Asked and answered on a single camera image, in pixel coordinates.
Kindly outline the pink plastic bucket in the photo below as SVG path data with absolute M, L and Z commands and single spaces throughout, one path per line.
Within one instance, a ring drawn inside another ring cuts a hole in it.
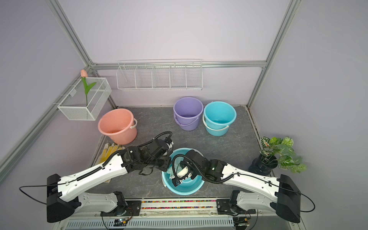
M 137 137 L 138 121 L 133 113 L 127 109 L 112 110 L 99 120 L 98 129 L 101 134 L 108 136 L 118 145 L 127 145 Z

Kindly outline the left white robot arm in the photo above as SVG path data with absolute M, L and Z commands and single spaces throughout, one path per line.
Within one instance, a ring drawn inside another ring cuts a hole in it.
M 122 192 L 92 194 L 89 189 L 133 171 L 157 168 L 165 172 L 170 166 L 173 141 L 154 139 L 147 145 L 130 146 L 112 153 L 106 161 L 69 176 L 47 178 L 47 221 L 55 223 L 80 212 L 102 212 L 122 216 L 128 204 Z

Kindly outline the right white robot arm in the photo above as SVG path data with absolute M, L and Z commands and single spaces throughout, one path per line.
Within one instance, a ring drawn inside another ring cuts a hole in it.
M 212 184 L 236 186 L 255 193 L 253 199 L 236 195 L 236 206 L 243 209 L 269 209 L 279 217 L 293 223 L 301 221 L 301 192 L 293 180 L 284 174 L 268 177 L 238 169 L 224 161 L 208 160 L 192 149 L 181 154 L 181 171 L 173 168 L 172 183 L 179 186 L 187 178 L 202 180 Z

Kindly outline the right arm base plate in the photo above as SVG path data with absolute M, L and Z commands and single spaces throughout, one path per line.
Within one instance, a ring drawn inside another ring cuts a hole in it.
M 216 208 L 219 215 L 237 216 L 245 214 L 256 214 L 255 209 L 244 210 L 240 208 L 235 203 L 235 201 L 231 201 L 230 199 L 217 199 Z

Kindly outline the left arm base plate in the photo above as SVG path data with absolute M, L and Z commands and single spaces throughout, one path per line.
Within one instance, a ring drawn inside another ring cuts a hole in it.
M 102 212 L 102 217 L 131 217 L 138 216 L 141 210 L 141 200 L 128 200 L 126 205 L 118 206 L 110 212 Z

